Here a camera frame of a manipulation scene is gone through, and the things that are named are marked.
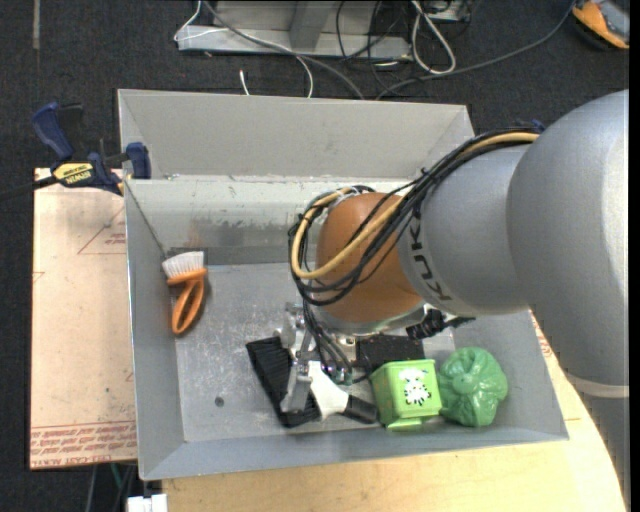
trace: white bristles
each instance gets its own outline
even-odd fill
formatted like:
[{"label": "white bristles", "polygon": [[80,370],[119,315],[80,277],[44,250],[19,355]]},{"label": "white bristles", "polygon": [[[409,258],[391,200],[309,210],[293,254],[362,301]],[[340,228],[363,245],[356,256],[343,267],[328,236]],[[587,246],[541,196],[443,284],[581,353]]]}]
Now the white bristles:
[{"label": "white bristles", "polygon": [[191,272],[204,267],[204,252],[183,252],[162,262],[162,268],[167,277],[176,277],[185,272]]}]

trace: blue clamp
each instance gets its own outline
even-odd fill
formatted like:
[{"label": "blue clamp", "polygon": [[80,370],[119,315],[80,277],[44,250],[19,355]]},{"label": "blue clamp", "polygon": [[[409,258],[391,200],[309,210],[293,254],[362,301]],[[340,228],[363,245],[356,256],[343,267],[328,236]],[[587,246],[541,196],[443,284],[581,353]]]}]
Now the blue clamp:
[{"label": "blue clamp", "polygon": [[77,148],[74,148],[63,126],[61,126],[58,114],[65,113],[69,123],[69,131],[78,134],[80,133],[79,123],[82,107],[76,105],[65,108],[59,111],[58,103],[51,102],[40,108],[31,118],[31,123],[40,140],[57,156],[56,162],[51,166],[51,175],[55,179],[53,182],[60,183],[65,187],[95,187],[120,195],[122,194],[122,180],[111,169],[113,165],[121,164],[127,160],[131,161],[133,165],[134,178],[151,178],[149,156],[145,146],[140,142],[129,144],[125,153],[109,158],[103,158],[95,151],[90,151],[86,157],[76,155]]}]

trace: gray bin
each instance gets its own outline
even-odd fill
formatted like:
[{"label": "gray bin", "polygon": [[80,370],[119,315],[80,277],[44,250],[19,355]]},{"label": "gray bin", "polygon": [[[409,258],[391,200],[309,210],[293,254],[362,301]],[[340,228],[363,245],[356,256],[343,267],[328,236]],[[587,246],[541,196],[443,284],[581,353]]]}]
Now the gray bin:
[{"label": "gray bin", "polygon": [[[463,346],[500,361],[510,393],[494,424],[480,429],[435,418],[423,432],[398,434],[341,416],[285,429],[249,361],[245,344],[271,336],[296,300],[286,263],[295,215],[340,185],[404,183],[472,135],[464,107],[145,91],[119,99],[122,143],[149,147],[156,178],[129,180],[125,193],[143,479],[567,437],[528,313],[481,318],[424,343],[439,362]],[[382,120],[397,131],[376,131]],[[227,132],[207,135],[213,125]],[[250,149],[232,137],[241,133]],[[194,328],[176,338],[161,263],[185,248],[207,252],[208,293]],[[368,383],[354,392],[366,397]]]}]

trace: green toy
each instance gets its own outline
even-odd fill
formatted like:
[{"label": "green toy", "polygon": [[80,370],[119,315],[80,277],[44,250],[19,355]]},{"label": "green toy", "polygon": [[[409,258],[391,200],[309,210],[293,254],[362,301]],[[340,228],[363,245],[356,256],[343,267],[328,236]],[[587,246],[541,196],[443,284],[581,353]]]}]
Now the green toy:
[{"label": "green toy", "polygon": [[440,367],[440,414],[467,427],[490,425],[509,386],[500,364],[483,348],[456,350]]},{"label": "green toy", "polygon": [[388,430],[414,430],[442,406],[433,359],[394,361],[371,374],[378,418]]}]

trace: orange brush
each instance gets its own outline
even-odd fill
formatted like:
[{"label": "orange brush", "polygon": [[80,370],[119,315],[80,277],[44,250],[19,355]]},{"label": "orange brush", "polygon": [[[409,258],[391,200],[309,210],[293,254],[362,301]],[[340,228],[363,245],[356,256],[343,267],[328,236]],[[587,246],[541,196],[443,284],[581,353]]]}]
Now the orange brush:
[{"label": "orange brush", "polygon": [[185,252],[173,256],[162,263],[167,274],[167,284],[175,286],[184,283],[171,315],[171,329],[175,334],[183,333],[193,322],[204,298],[204,252]]}]

